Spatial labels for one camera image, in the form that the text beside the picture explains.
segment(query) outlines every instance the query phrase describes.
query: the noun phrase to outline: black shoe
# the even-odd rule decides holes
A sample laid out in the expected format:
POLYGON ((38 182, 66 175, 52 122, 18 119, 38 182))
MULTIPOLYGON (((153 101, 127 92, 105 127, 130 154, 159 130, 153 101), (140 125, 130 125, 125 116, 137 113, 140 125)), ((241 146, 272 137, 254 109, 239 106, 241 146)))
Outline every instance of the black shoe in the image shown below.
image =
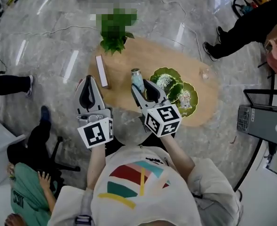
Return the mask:
POLYGON ((220 26, 218 26, 216 30, 217 30, 219 42, 221 43, 221 34, 224 32, 224 30, 220 26))
POLYGON ((49 109, 43 105, 41 107, 41 121, 49 121, 50 122, 50 112, 49 109))
POLYGON ((209 55, 210 59, 211 59, 212 61, 217 61, 217 59, 215 59, 215 58, 209 53, 208 48, 210 48, 210 47, 212 47, 212 45, 210 45, 208 42, 204 42, 204 43, 203 43, 203 49, 204 49, 204 51, 209 55))

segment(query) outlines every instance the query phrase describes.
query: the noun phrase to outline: green leaves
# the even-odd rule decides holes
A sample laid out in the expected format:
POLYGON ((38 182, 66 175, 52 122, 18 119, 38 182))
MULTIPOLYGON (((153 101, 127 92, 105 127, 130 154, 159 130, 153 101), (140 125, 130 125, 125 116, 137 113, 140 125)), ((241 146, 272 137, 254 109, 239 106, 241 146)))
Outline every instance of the green leaves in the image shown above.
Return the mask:
POLYGON ((101 26, 103 41, 101 46, 107 53, 109 50, 113 55, 115 51, 121 53, 125 49, 124 43, 127 38, 134 39, 134 35, 126 32, 126 26, 131 26, 137 20, 137 10, 132 9, 126 14, 124 8, 114 8, 113 14, 96 15, 97 25, 101 26))
POLYGON ((120 38, 103 37, 103 39, 100 45, 105 50, 105 53, 110 50, 113 55, 115 51, 121 53, 121 51, 125 49, 124 42, 127 40, 126 36, 120 38))
POLYGON ((134 39, 134 35, 130 32, 126 32, 126 37, 134 39))

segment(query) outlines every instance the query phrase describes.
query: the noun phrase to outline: wooden table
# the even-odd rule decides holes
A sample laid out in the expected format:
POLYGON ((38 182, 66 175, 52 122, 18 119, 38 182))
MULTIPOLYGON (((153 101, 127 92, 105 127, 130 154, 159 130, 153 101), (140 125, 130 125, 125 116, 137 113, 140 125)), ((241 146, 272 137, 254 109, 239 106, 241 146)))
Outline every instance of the wooden table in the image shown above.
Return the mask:
POLYGON ((182 125, 197 127, 206 123, 217 106, 218 82, 209 66, 187 57, 183 53, 162 47, 144 38, 128 39, 126 49, 107 55, 100 46, 91 57, 88 74, 96 79, 106 104, 130 111, 141 112, 131 94, 131 69, 140 68, 142 77, 150 79, 154 71, 161 67, 174 68, 183 82, 190 83, 198 93, 198 105, 195 112, 182 120, 182 125), (107 78, 111 89, 101 87, 95 56, 102 55, 107 78), (209 69, 209 79, 204 80, 200 70, 209 69))

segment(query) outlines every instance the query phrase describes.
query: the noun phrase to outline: wrist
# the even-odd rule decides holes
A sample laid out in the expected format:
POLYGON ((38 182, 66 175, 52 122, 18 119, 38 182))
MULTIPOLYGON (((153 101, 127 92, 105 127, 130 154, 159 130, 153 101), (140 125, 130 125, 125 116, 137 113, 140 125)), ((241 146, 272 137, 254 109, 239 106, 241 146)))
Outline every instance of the wrist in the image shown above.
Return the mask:
POLYGON ((174 138, 171 135, 166 135, 163 137, 160 137, 161 141, 170 141, 170 140, 174 140, 174 138))
POLYGON ((42 188, 44 193, 49 193, 51 192, 50 188, 49 187, 45 187, 45 188, 42 188))

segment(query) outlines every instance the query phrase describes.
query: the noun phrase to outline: black pants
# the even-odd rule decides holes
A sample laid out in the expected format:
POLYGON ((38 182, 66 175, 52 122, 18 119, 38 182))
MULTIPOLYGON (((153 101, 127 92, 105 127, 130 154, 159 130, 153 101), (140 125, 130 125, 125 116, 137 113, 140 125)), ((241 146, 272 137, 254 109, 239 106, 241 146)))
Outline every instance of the black pants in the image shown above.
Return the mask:
MULTIPOLYGON (((39 126, 35 127, 31 132, 27 148, 20 143, 13 144, 8 147, 7 154, 8 160, 14 165, 21 162, 35 171, 49 173, 52 177, 52 182, 57 181, 58 183, 58 189, 55 194, 55 198, 57 198, 63 186, 63 180, 60 178, 61 172, 54 168, 50 161, 46 149, 45 143, 49 139, 50 127, 51 123, 49 121, 41 121, 39 126)), ((52 191, 55 190, 52 183, 50 189, 52 191)))
POLYGON ((208 52, 216 59, 226 57, 237 52, 246 44, 249 44, 256 39, 247 30, 245 20, 237 20, 236 24, 228 32, 220 34, 221 44, 216 44, 208 49, 208 52))
MULTIPOLYGON (((142 142, 141 145, 142 146, 157 146, 167 152, 167 150, 166 150, 165 146, 162 144, 161 140, 154 133, 149 135, 149 137, 147 139, 145 139, 145 141, 142 142)), ((109 156, 109 155, 115 153, 122 146, 124 146, 124 144, 120 143, 115 137, 113 137, 112 141, 106 143, 105 155, 109 156)))
POLYGON ((13 75, 0 75, 0 96, 27 92, 30 89, 31 80, 27 77, 13 75))

